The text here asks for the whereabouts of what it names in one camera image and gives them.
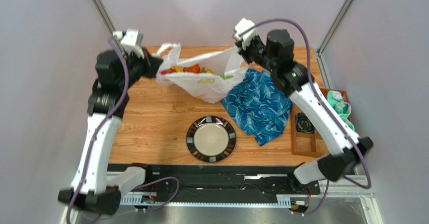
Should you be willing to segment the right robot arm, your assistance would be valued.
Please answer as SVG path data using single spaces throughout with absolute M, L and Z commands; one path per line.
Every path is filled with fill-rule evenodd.
M 255 29 L 236 30 L 238 53 L 247 63 L 256 63 L 270 72 L 274 85 L 309 118 L 327 145 L 329 153 L 299 165 L 293 178 L 301 184 L 327 179 L 338 181 L 374 146 L 369 137 L 360 137 L 339 117 L 324 98 L 307 68 L 294 59 L 294 41 L 287 30 L 271 30 L 263 43 Z

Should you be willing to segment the white printed plastic bag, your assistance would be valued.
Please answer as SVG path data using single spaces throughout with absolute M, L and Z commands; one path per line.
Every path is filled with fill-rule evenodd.
M 152 56 L 162 56 L 156 82 L 161 85 L 177 85 L 191 96 L 208 103 L 216 103 L 226 97 L 229 91 L 241 83 L 249 69 L 243 58 L 233 46 L 223 51 L 214 51 L 200 54 L 191 58 L 180 58 L 181 45 L 178 43 L 164 43 Z M 175 66 L 184 69 L 199 65 L 200 69 L 211 72 L 172 72 L 162 74 L 163 71 L 173 69 Z

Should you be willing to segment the orange fake fruit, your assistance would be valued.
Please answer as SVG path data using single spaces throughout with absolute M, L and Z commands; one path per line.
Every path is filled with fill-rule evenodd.
M 200 73 L 201 68 L 200 68 L 199 64 L 197 63 L 197 64 L 189 66 L 189 67 L 184 67 L 183 72 Z

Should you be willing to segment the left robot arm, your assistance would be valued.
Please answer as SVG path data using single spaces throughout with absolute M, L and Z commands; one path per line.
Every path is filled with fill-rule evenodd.
M 88 100 L 87 135 L 80 164 L 70 187 L 61 189 L 58 201 L 72 208 L 114 215 L 121 198 L 151 176 L 147 164 L 134 163 L 122 174 L 107 180 L 113 141 L 129 101 L 127 90 L 140 78 L 155 78 L 163 60 L 146 49 L 143 55 L 107 50 L 97 56 L 96 78 Z

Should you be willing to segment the yellow fake banana bunch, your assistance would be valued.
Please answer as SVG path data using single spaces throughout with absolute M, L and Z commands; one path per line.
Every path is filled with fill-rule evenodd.
M 176 72 L 183 72 L 183 67 L 179 66 L 173 66 L 173 68 L 176 70 Z M 205 67 L 201 68 L 200 73 L 213 73 L 210 69 L 206 69 Z

